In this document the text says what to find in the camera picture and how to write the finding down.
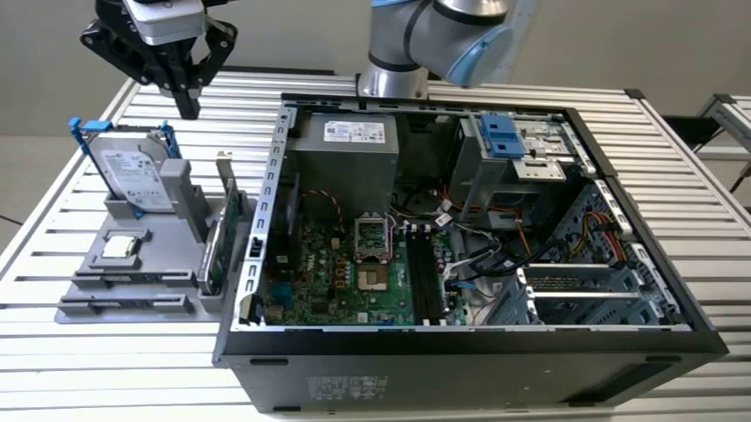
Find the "green circuit board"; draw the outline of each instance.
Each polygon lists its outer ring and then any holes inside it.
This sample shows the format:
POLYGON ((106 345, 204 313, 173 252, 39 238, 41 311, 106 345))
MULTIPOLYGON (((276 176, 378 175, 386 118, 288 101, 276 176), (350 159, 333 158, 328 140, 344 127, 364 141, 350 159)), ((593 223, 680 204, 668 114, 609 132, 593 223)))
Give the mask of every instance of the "green circuit board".
MULTIPOLYGON (((270 285, 265 318, 284 325, 413 325, 412 291, 404 235, 394 230, 388 264, 354 262, 353 230, 332 243, 330 226, 309 223, 301 228, 298 266, 293 280, 270 285), (377 268, 377 284, 364 274, 377 268)), ((450 251, 449 237, 433 236, 434 254, 450 251)), ((464 324, 462 307, 445 316, 448 324, 464 324)))

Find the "grey floor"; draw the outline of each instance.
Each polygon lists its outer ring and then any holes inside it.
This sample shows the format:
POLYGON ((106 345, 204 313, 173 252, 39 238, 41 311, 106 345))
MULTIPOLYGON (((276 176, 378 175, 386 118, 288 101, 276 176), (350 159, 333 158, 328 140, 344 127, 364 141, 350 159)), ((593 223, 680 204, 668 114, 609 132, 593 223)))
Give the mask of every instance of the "grey floor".
MULTIPOLYGON (((0 215, 25 221, 73 152, 70 137, 0 136, 0 215)), ((0 220, 0 251, 17 230, 0 220)))

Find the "aluminum extrusion table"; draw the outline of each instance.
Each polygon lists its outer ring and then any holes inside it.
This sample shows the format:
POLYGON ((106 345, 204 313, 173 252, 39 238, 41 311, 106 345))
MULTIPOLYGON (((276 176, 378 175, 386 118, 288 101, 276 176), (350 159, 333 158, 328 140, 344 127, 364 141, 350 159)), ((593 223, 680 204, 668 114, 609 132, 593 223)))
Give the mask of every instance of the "aluminum extrusion table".
POLYGON ((716 94, 698 116, 714 119, 740 146, 751 152, 751 97, 716 94))
MULTIPOLYGON (((232 151, 240 188, 257 191, 278 93, 350 95, 349 76, 220 73, 197 121, 178 120, 153 86, 128 82, 102 117, 169 119, 193 183, 220 191, 213 158, 232 151)), ((613 410, 366 413, 334 420, 751 420, 751 217, 645 100, 622 91, 430 84, 437 100, 574 107, 638 204, 730 354, 613 410)), ((0 257, 0 419, 266 420, 232 373, 210 366, 217 324, 58 325, 54 304, 103 213, 103 184, 75 153, 0 257)))

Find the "black cable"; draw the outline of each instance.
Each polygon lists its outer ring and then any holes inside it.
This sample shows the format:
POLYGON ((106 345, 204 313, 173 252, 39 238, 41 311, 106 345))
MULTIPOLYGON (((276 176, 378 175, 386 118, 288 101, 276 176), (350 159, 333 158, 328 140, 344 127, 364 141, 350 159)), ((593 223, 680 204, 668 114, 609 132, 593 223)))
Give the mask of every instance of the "black cable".
POLYGON ((401 202, 401 207, 406 207, 406 205, 409 204, 409 200, 412 200, 412 197, 414 196, 414 194, 420 191, 422 191, 424 189, 426 189, 428 187, 430 187, 433 183, 432 182, 420 182, 417 183, 417 186, 414 186, 414 189, 409 189, 409 192, 406 193, 406 196, 404 197, 404 202, 401 202))
POLYGON ((0 220, 5 220, 6 222, 10 222, 11 224, 17 224, 18 226, 23 225, 22 222, 18 222, 15 219, 10 217, 5 217, 3 215, 0 215, 0 220))
POLYGON ((737 188, 740 187, 740 184, 742 183, 742 179, 744 179, 744 177, 738 176, 737 179, 736 179, 736 182, 732 184, 732 186, 729 186, 729 192, 730 193, 733 193, 737 190, 737 188))
POLYGON ((693 153, 697 153, 704 146, 717 137, 720 136, 722 133, 725 132, 725 129, 721 127, 706 139, 706 141, 704 143, 700 143, 696 147, 693 147, 692 151, 693 153))
POLYGON ((536 261, 540 258, 540 256, 544 255, 544 253, 557 244, 558 241, 548 242, 532 255, 529 255, 521 261, 514 262, 512 266, 506 266, 501 270, 496 270, 496 271, 486 271, 486 270, 478 271, 477 274, 474 274, 472 277, 460 281, 477 280, 480 277, 505 277, 506 275, 512 275, 520 267, 525 266, 532 261, 536 261))

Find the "cable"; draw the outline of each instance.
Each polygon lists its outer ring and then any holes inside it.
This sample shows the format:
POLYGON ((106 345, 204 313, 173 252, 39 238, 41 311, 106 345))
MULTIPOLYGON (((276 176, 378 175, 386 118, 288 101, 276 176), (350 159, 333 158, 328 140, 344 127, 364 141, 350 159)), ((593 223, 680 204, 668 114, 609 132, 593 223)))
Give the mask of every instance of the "cable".
POLYGON ((6 222, 10 222, 11 224, 17 224, 18 226, 23 225, 22 222, 18 222, 14 218, 5 217, 3 215, 0 215, 0 220, 5 220, 6 222))
POLYGON ((526 264, 529 264, 532 261, 536 261, 541 255, 544 255, 544 253, 558 243, 558 240, 550 240, 546 244, 544 244, 541 246, 541 248, 533 252, 532 255, 529 255, 526 258, 524 258, 521 261, 514 262, 512 266, 506 266, 505 268, 502 268, 501 270, 494 270, 494 271, 488 271, 486 269, 480 269, 480 271, 474 271, 476 274, 460 281, 472 281, 472 280, 477 280, 480 277, 505 277, 506 275, 512 275, 516 270, 518 268, 521 268, 522 266, 525 266, 526 264))
POLYGON ((457 227, 458 229, 466 231, 468 233, 473 233, 474 235, 481 235, 485 236, 488 238, 488 240, 494 243, 498 244, 500 241, 497 240, 497 238, 492 235, 492 233, 482 231, 482 230, 477 230, 477 229, 472 229, 464 225, 461 225, 458 222, 452 222, 452 225, 454 227, 457 227))
MULTIPOLYGON (((581 219, 581 235, 578 236, 578 241, 576 242, 576 245, 570 249, 570 255, 578 253, 578 251, 584 247, 586 238, 589 237, 589 217, 592 217, 597 221, 597 224, 604 224, 605 222, 613 222, 609 216, 598 211, 588 211, 584 214, 584 218, 581 219)), ((604 236, 605 241, 608 242, 609 251, 614 259, 617 261, 625 260, 625 253, 620 249, 620 245, 617 240, 614 239, 614 236, 606 231, 602 231, 601 235, 604 236)))
MULTIPOLYGON (((444 185, 444 200, 448 200, 452 208, 456 208, 458 211, 464 210, 462 204, 456 205, 453 203, 450 197, 448 196, 448 186, 446 185, 444 185)), ((480 206, 473 205, 470 207, 470 209, 480 209, 480 206)), ((516 214, 516 230, 518 231, 518 238, 521 239, 521 243, 524 245, 524 250, 526 251, 526 256, 529 256, 530 255, 530 248, 529 248, 529 243, 526 242, 526 236, 524 235, 524 228, 521 226, 521 223, 522 223, 521 210, 518 208, 512 208, 512 207, 488 207, 488 209, 492 210, 492 211, 516 214)))
POLYGON ((414 189, 410 189, 409 192, 406 193, 406 196, 404 197, 404 202, 401 202, 401 207, 406 207, 406 205, 409 204, 409 200, 412 200, 412 197, 414 196, 414 194, 417 192, 420 192, 421 190, 424 190, 425 188, 430 187, 432 182, 426 182, 422 181, 420 183, 417 183, 417 186, 414 186, 414 189))
POLYGON ((729 186, 729 190, 728 190, 728 191, 729 191, 730 193, 734 193, 734 192, 736 192, 737 188, 740 187, 740 184, 742 183, 742 179, 744 179, 744 178, 745 178, 745 177, 742 177, 742 176, 738 176, 738 177, 736 178, 736 181, 733 182, 732 186, 729 186))
POLYGON ((497 301, 497 296, 494 296, 494 297, 492 298, 492 300, 488 301, 488 302, 477 309, 477 311, 472 313, 472 325, 476 325, 476 321, 474 321, 474 320, 477 319, 477 316, 480 315, 480 312, 482 312, 482 309, 485 309, 488 306, 490 306, 490 305, 494 303, 494 301, 497 301))
POLYGON ((393 211, 393 213, 404 218, 430 218, 430 217, 436 217, 437 215, 440 215, 441 213, 416 213, 405 208, 402 208, 398 204, 392 203, 390 204, 390 210, 393 211))
POLYGON ((302 196, 305 196, 306 194, 324 195, 326 198, 330 199, 330 202, 336 207, 336 216, 338 217, 338 230, 341 231, 341 233, 344 233, 344 216, 341 215, 341 207, 338 206, 338 202, 336 201, 336 198, 330 196, 326 191, 304 191, 302 196))
POLYGON ((386 214, 385 217, 390 222, 390 228, 388 229, 388 257, 394 257, 394 228, 396 228, 396 219, 390 214, 386 214))
MULTIPOLYGON (((612 218, 609 218, 609 215, 606 215, 605 213, 597 211, 594 212, 594 214, 598 215, 608 223, 613 223, 612 218)), ((608 239, 609 247, 612 248, 612 251, 616 254, 616 259, 618 261, 625 261, 626 260, 625 252, 620 247, 620 242, 614 237, 614 233, 612 231, 605 231, 604 233, 605 233, 605 238, 608 239)))
POLYGON ((708 139, 704 141, 704 143, 697 144, 693 149, 690 151, 693 151, 693 153, 697 153, 704 146, 706 146, 706 144, 717 137, 720 136, 722 133, 725 132, 725 129, 722 127, 718 128, 718 130, 708 137, 708 139))

